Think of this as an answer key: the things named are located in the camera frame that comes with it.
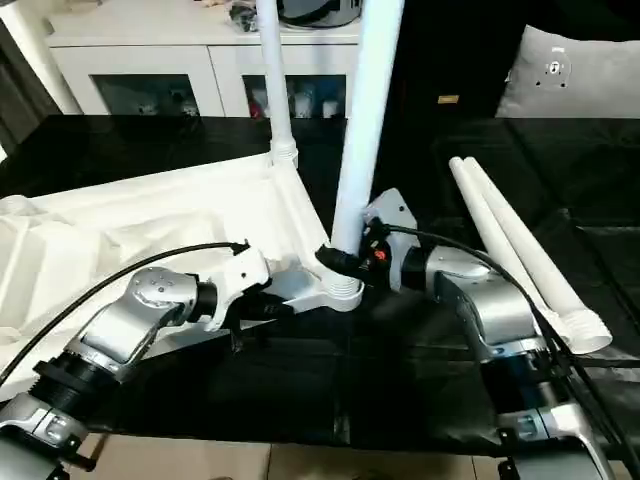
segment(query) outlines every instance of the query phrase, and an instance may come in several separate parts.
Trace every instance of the white plastic bracket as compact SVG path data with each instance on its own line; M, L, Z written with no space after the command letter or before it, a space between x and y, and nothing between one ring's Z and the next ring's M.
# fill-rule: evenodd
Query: white plastic bracket
M417 228L418 222L409 210L406 202L397 188L391 188L376 198L364 212L365 223L379 218L382 223L398 225L407 228ZM400 291L402 287L402 262L413 247L420 247L415 235L401 232L391 232L387 237L391 248L391 268L389 270L389 284L392 290Z
M222 268L209 277L218 290L218 304L213 318L205 325L205 331L218 330L231 304L248 288L267 283L269 277L267 262L257 248L249 248L224 262Z

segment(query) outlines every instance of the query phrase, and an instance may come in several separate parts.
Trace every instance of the black table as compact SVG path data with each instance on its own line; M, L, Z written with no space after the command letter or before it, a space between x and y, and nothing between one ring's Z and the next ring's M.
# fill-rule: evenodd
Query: black table
M301 178L330 230L344 124L293 128ZM583 361L640 445L640 121L490 119L416 131L387 132L375 193L398 187L421 228L480 247L447 166L475 156L613 332L611 347ZM0 196L257 154L268 142L268 124L249 119L51 117L0 165ZM421 296L371 291L354 312L319 309L254 329L236 355L217 339L148 360L92 428L503 453L457 319Z

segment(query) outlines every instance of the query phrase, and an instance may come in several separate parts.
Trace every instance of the white plastic tube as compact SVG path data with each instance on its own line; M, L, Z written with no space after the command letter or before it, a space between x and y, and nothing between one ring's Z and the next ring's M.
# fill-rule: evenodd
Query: white plastic tube
M357 253L369 203L404 0L365 2L351 118L347 125L331 243Z
M612 340L609 329L597 313L584 305L478 162L469 157L465 166L547 305L568 327L572 350L578 354L592 353L609 345Z
M482 238L482 242L491 258L513 275L516 281L529 294L533 303L535 303L552 328L565 342L571 343L568 329L560 321L558 315L547 307L547 304L540 296L538 289L531 281L518 255L511 247L498 221L491 213L487 202L482 197L480 189L474 184L472 177L466 171L465 163L460 157L454 157L449 161L449 168L451 168L473 223L475 223L480 238ZM536 331L540 333L540 327L537 324Z
M291 134L287 83L284 76L280 21L276 0L257 0L258 28L266 70L267 98L271 119L271 153L274 162L298 160L298 149Z
M53 101L64 114L81 114L69 86L45 43L47 32L25 0L0 7L0 20L20 48Z

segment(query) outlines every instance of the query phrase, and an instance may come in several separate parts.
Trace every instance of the floor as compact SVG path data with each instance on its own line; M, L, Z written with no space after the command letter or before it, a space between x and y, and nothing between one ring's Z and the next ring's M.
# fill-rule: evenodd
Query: floor
M101 437L82 453L91 455ZM498 480L499 460L439 454L111 436L98 468L72 480ZM631 477L614 464L616 478Z

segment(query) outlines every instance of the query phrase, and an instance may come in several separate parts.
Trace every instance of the wall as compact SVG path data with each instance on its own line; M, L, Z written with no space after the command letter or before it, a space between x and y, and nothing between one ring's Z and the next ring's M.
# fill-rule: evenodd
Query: wall
M17 0L0 8L0 18L62 113L81 113L45 43L51 33L46 16L62 1Z

